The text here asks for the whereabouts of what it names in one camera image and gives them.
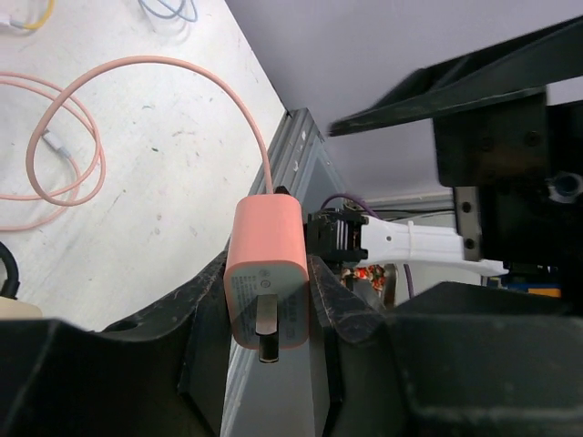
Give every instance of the blue cable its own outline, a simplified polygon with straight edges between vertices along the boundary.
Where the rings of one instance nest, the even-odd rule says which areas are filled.
[[[183,20],[188,21],[189,23],[196,23],[199,20],[199,12],[197,11],[197,7],[194,5],[194,0],[189,0],[190,5],[192,6],[192,10],[194,11],[194,17],[192,17],[192,18],[182,14],[182,10],[186,6],[186,0],[182,0],[180,2],[180,6],[177,9],[175,9],[173,6],[166,3],[164,0],[157,0],[157,1],[158,1],[158,3],[160,3],[161,5],[166,7],[170,11],[170,14],[163,15],[160,12],[156,12],[154,9],[152,9],[151,7],[149,7],[147,5],[146,0],[138,0],[139,4],[144,9],[146,9],[148,12],[150,12],[153,16],[156,16],[157,18],[162,18],[163,20],[171,20],[172,18],[175,18],[175,17],[182,18]]]

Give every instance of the white plastic part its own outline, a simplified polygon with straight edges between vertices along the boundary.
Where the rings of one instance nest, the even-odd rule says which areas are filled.
[[[65,143],[58,137],[58,135],[50,130],[43,132],[42,138],[56,153],[63,158],[71,158],[71,154],[65,147]]]
[[[0,26],[10,26],[10,14],[0,11]]]
[[[42,319],[41,310],[30,303],[0,297],[0,320]]]
[[[361,247],[368,250],[368,259],[359,267],[373,264],[401,264],[423,262],[436,266],[457,267],[482,276],[508,273],[502,262],[482,259],[464,260],[464,242],[455,229],[434,226],[406,225],[369,217],[363,226]]]

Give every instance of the white tabletop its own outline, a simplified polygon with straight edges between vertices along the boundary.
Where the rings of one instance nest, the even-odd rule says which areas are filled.
[[[26,19],[31,5],[5,0],[0,12]],[[57,0],[38,32],[0,29],[0,69],[60,86],[89,68],[131,55],[174,56],[206,67],[246,102],[266,142],[283,106],[229,8],[197,0],[199,21],[167,23],[138,0]],[[0,234],[21,269],[19,299],[88,329],[102,329],[187,281],[227,241],[234,207],[260,165],[251,130],[229,98],[205,78],[170,66],[128,66],[81,88],[107,154],[107,180],[89,203],[54,223]],[[25,173],[30,133],[48,100],[0,86],[0,191],[31,194]],[[82,167],[93,143],[69,114],[50,128]],[[39,145],[45,188],[70,180],[66,164]],[[90,182],[83,192],[88,193]],[[37,218],[45,202],[0,202],[0,224]]]

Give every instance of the pink cable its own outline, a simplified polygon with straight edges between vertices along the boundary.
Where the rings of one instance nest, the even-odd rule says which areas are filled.
[[[52,203],[53,205],[59,205],[62,207],[74,207],[76,205],[81,205],[83,203],[88,202],[90,199],[92,199],[99,192],[99,190],[103,186],[103,180],[105,179],[105,174],[106,174],[106,164],[105,164],[105,159],[103,159],[103,157],[102,157],[102,155],[103,155],[102,151],[99,151],[99,158],[101,159],[101,171],[102,171],[102,173],[99,177],[99,181],[98,181],[97,185],[95,186],[95,188],[88,195],[86,195],[83,198],[66,201],[66,200],[59,200],[57,198],[52,197],[51,195],[53,193],[46,193],[43,190],[43,188],[40,186],[40,184],[38,183],[38,179],[37,179],[36,173],[35,173],[36,147],[38,145],[38,141],[40,140],[41,136],[43,135],[43,132],[45,131],[46,127],[48,126],[48,123],[50,122],[50,120],[53,118],[53,116],[55,115],[57,110],[65,104],[66,100],[68,98],[72,97],[72,94],[75,91],[77,91],[80,87],[82,87],[84,84],[86,84],[91,79],[93,79],[93,78],[95,78],[103,73],[106,73],[107,71],[113,70],[115,68],[119,68],[121,66],[131,66],[134,64],[165,64],[165,65],[170,65],[170,66],[179,66],[181,68],[185,68],[189,71],[197,73],[201,76],[205,76],[207,79],[211,80],[212,82],[217,84],[220,88],[222,88],[222,90],[233,100],[235,105],[237,105],[237,107],[240,109],[241,113],[243,114],[243,116],[245,117],[245,119],[249,123],[249,126],[251,127],[251,131],[253,132],[253,135],[255,136],[255,139],[257,140],[257,142],[259,144],[261,157],[263,159],[263,172],[265,173],[265,186],[266,186],[267,191],[269,193],[273,192],[273,183],[271,181],[271,170],[270,170],[269,158],[267,155],[267,148],[265,147],[265,142],[263,141],[259,127],[255,123],[255,120],[253,120],[253,117],[252,117],[251,113],[249,112],[249,109],[247,109],[245,107],[245,104],[240,99],[240,97],[237,96],[237,94],[235,94],[235,92],[230,88],[230,86],[227,85],[226,82],[224,82],[222,79],[220,79],[216,75],[212,74],[210,71],[208,71],[200,66],[195,66],[194,64],[191,64],[189,62],[182,61],[179,59],[175,59],[175,58],[171,58],[171,57],[164,57],[164,56],[130,56],[130,57],[124,57],[124,58],[121,58],[121,59],[118,59],[115,61],[106,62],[105,64],[103,64],[101,66],[97,66],[97,67],[89,70],[88,72],[86,72],[83,76],[81,76],[80,78],[75,80],[71,85],[69,85],[67,88],[65,88],[65,90],[63,90],[61,92],[61,94],[59,94],[58,97],[56,97],[54,99],[53,103],[48,107],[45,114],[41,117],[40,121],[38,122],[38,125],[36,126],[35,130],[33,131],[32,136],[30,137],[30,141],[28,142],[28,148],[26,149],[26,174],[28,175],[28,180],[30,181],[30,184],[32,185],[33,190],[36,192],[36,194],[38,194],[41,198],[43,198],[47,202]],[[93,119],[91,118],[91,116],[88,116],[88,118],[89,118],[89,121],[91,122],[91,125],[93,126]],[[95,134],[96,143],[98,143],[100,145],[99,133],[96,129],[94,129],[94,134]],[[97,163],[96,158],[94,158],[92,165],[94,164],[94,162],[95,162],[95,164]],[[79,184],[81,184],[85,179],[87,179],[87,177],[91,173],[90,169],[91,168],[88,168],[87,171],[81,176],[81,178],[78,179],[74,184],[70,185],[69,188],[76,187]]]
[[[189,62],[186,62],[186,61],[182,61],[182,60],[174,59],[174,58],[170,58],[170,57],[163,57],[163,56],[125,57],[125,58],[121,58],[121,59],[118,59],[115,61],[107,62],[107,63],[103,64],[102,66],[97,66],[96,68],[93,68],[92,70],[86,72],[83,76],[78,78],[76,81],[74,81],[71,85],[69,85],[64,90],[62,88],[56,86],[55,84],[52,84],[50,82],[47,82],[47,81],[40,79],[40,78],[37,78],[37,77],[23,75],[23,74],[19,74],[19,73],[13,73],[13,72],[0,71],[0,77],[1,76],[16,77],[19,79],[29,80],[32,82],[36,82],[40,85],[53,88],[53,89],[55,89],[55,91],[58,91],[60,93],[57,97],[54,97],[54,96],[48,94],[46,91],[39,89],[39,88],[32,87],[28,84],[20,83],[20,82],[15,81],[15,80],[0,79],[0,85],[17,86],[17,87],[32,91],[32,92],[37,93],[43,97],[46,97],[46,98],[53,100],[53,103],[48,107],[45,114],[41,117],[40,121],[38,122],[38,125],[36,126],[35,130],[33,131],[33,134],[30,137],[30,141],[28,142],[28,147],[26,149],[26,174],[28,175],[28,180],[30,181],[30,184],[32,185],[33,190],[36,192],[36,194],[38,196],[34,196],[34,195],[32,195],[32,196],[30,196],[30,195],[29,196],[16,196],[16,195],[0,194],[0,200],[28,201],[28,200],[43,199],[43,200],[46,200],[47,202],[49,202],[53,205],[58,205],[58,206],[62,207],[62,208],[59,208],[57,211],[55,211],[53,214],[51,214],[45,218],[41,218],[40,220],[35,221],[33,223],[29,223],[29,224],[21,225],[21,226],[0,227],[0,232],[29,230],[29,229],[33,229],[33,228],[36,228],[38,226],[44,225],[44,224],[56,219],[58,216],[60,216],[63,212],[65,212],[65,209],[67,207],[74,207],[76,205],[81,205],[83,203],[88,202],[103,187],[103,184],[105,182],[105,177],[106,177],[106,160],[105,160],[105,153],[104,153],[103,147],[101,145],[101,137],[99,135],[99,130],[97,129],[97,123],[95,122],[95,119],[91,116],[89,111],[83,106],[83,104],[76,97],[73,97],[72,95],[75,91],[77,91],[80,87],[82,87],[84,84],[86,84],[89,80],[91,80],[91,79],[93,79],[93,78],[95,78],[103,73],[106,73],[109,70],[113,70],[113,69],[121,67],[121,66],[130,66],[130,65],[134,65],[134,64],[166,64],[166,65],[171,65],[171,66],[179,66],[181,68],[185,68],[185,69],[190,70],[190,71],[197,73],[199,75],[205,76],[207,79],[211,80],[216,85],[218,85],[233,100],[235,105],[237,105],[237,107],[239,108],[239,110],[241,111],[243,116],[245,117],[245,120],[249,123],[249,126],[251,127],[251,131],[253,132],[253,135],[255,136],[255,139],[257,140],[257,143],[259,145],[259,149],[261,152],[261,158],[263,161],[263,172],[265,174],[265,186],[266,186],[267,192],[268,193],[273,192],[273,183],[271,180],[271,169],[270,169],[270,163],[269,163],[269,158],[268,158],[268,154],[267,154],[267,148],[265,146],[265,142],[263,141],[263,137],[261,136],[261,132],[259,130],[259,127],[257,126],[257,123],[255,123],[255,120],[253,119],[249,109],[247,109],[245,107],[245,105],[244,105],[243,101],[240,99],[240,97],[230,88],[229,85],[227,85],[226,82],[224,82],[219,77],[217,77],[216,75],[212,74],[210,71],[208,71],[200,66],[195,66],[195,65],[193,65]],[[66,101],[68,99],[72,100],[77,105],[77,107],[81,110],[83,115],[81,115],[78,111],[76,111],[74,108],[72,108],[70,105],[68,105],[66,103]],[[75,170],[75,174],[76,174],[75,182],[73,182],[70,185],[67,185],[66,187],[57,189],[57,190],[52,191],[50,193],[46,193],[43,190],[43,188],[40,186],[40,184],[38,182],[38,178],[36,177],[35,153],[36,153],[36,147],[38,146],[38,141],[40,140],[43,133],[45,132],[45,129],[48,126],[48,123],[55,116],[55,113],[57,112],[57,110],[60,107],[64,107],[67,111],[69,111],[71,114],[73,114],[83,124],[83,126],[85,126],[85,128],[89,131],[91,136],[95,139],[95,143],[96,143],[95,153],[93,155],[91,163],[89,164],[89,167],[87,168],[87,170],[83,174],[81,174],[79,167],[78,167],[77,163],[75,162],[75,160],[70,158],[69,161],[71,163],[71,166]],[[95,167],[97,166],[97,163],[100,163],[100,169],[99,169],[99,179],[97,181],[96,186],[84,198],[77,199],[79,186],[93,173],[93,171],[95,170]],[[59,199],[55,198],[55,196],[65,194],[67,192],[70,193],[69,198],[67,200],[59,200]]]
[[[11,72],[0,72],[0,77],[4,76],[4,77],[17,77],[17,78],[21,78],[24,80],[29,80],[31,82],[36,82],[38,84],[44,85],[44,86],[48,86],[51,87],[53,89],[55,89],[56,91],[62,91],[58,86],[51,84],[49,82],[46,82],[43,79],[39,79],[37,77],[33,77],[33,76],[28,76],[28,75],[19,75],[17,73],[11,73]],[[35,88],[33,86],[30,86],[26,83],[21,83],[15,80],[9,80],[9,79],[0,79],[0,85],[9,85],[9,86],[16,86],[19,88],[23,88],[26,89],[28,91],[31,91],[33,93],[37,93],[40,96],[49,98],[51,100],[53,100],[55,97],[51,96],[50,94],[48,94],[45,90],[43,89],[39,89],[39,88]],[[89,113],[87,111],[87,109],[85,107],[83,107],[83,105],[74,97],[71,98],[71,100],[73,100],[76,105],[83,111],[83,113],[86,116],[89,116]],[[91,133],[91,135],[93,135],[93,131],[97,129],[97,126],[91,126],[88,122],[86,122],[86,120],[83,118],[83,116],[81,114],[79,114],[74,108],[72,108],[70,105],[65,104],[64,108],[66,110],[68,110],[71,114],[73,114],[79,121],[81,121],[81,123],[83,123],[83,125],[87,128],[87,130],[89,130],[89,132]],[[75,176],[76,179],[79,179],[81,177],[81,171],[79,169],[79,166],[77,165],[76,161],[73,158],[68,158],[69,163],[71,164],[71,167],[74,169],[75,171]],[[77,194],[79,192],[79,188],[78,187],[65,187],[62,188],[58,191],[54,191],[51,193],[51,195],[53,196],[58,196],[59,194],[63,194],[66,192],[70,192],[69,195],[69,200],[74,200],[77,197]],[[0,194],[0,200],[15,200],[15,201],[31,201],[31,200],[40,200],[41,197],[40,196],[17,196],[17,195],[10,195],[10,194]],[[45,225],[46,223],[49,223],[51,221],[53,221],[54,219],[56,219],[57,217],[59,217],[61,214],[63,214],[66,211],[65,207],[62,208],[58,208],[55,212],[53,212],[52,214],[41,218],[39,220],[36,220],[32,223],[27,223],[25,225],[10,225],[10,226],[0,226],[0,232],[17,232],[17,231],[23,231],[23,230],[30,230],[30,229],[34,229],[37,228],[39,226]]]

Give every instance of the gray wall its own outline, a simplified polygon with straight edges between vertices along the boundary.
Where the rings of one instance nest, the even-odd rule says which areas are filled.
[[[581,0],[227,0],[289,108],[320,130],[370,106],[420,66],[583,15]],[[442,190],[429,121],[349,137],[326,148],[366,198]]]

